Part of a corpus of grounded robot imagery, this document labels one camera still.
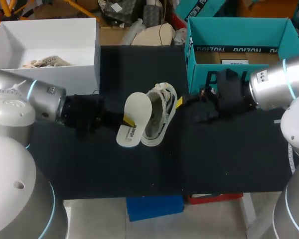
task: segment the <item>red crate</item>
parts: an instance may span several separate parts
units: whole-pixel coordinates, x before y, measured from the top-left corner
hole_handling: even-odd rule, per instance
[[[201,197],[201,198],[192,198],[188,196],[188,201],[190,204],[202,204],[202,203],[214,203],[214,202],[222,202],[222,201],[229,201],[235,200],[243,197],[243,193],[232,193],[232,194],[222,194],[216,197]]]

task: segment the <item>shoe insole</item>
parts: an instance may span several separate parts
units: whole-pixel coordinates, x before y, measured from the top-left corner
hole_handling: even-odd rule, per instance
[[[135,127],[121,125],[116,136],[116,142],[122,147],[135,147],[142,138],[143,132],[151,116],[151,102],[144,93],[131,94],[124,107],[124,114],[134,121]]]
[[[157,98],[152,103],[152,115],[145,128],[146,136],[153,137],[159,131],[160,121],[163,115],[161,98]]]

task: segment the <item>box flap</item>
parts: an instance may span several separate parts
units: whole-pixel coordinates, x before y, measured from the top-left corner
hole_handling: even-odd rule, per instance
[[[252,49],[258,46],[278,48],[286,22],[285,18],[191,17],[188,24],[195,46]]]
[[[278,53],[281,60],[299,55],[299,36],[289,19],[286,24]]]
[[[193,45],[193,37],[191,35],[191,27],[189,24],[187,25],[187,37],[185,42],[185,60],[186,60],[188,88],[190,89],[192,79],[194,77],[196,60],[195,60],[195,52],[194,52],[194,45]]]

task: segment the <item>blue plastic crate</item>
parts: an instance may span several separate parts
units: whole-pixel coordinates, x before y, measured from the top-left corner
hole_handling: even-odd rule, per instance
[[[182,196],[126,198],[131,222],[148,218],[181,213],[184,209]]]

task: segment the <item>poizon logo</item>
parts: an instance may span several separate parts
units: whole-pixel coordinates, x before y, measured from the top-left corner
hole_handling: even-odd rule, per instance
[[[135,130],[136,130],[136,127],[130,127],[129,130],[128,130],[128,133],[126,134],[126,137],[125,137],[125,140],[128,141],[128,142],[131,142],[132,141],[132,138],[134,136],[134,133],[135,133]]]

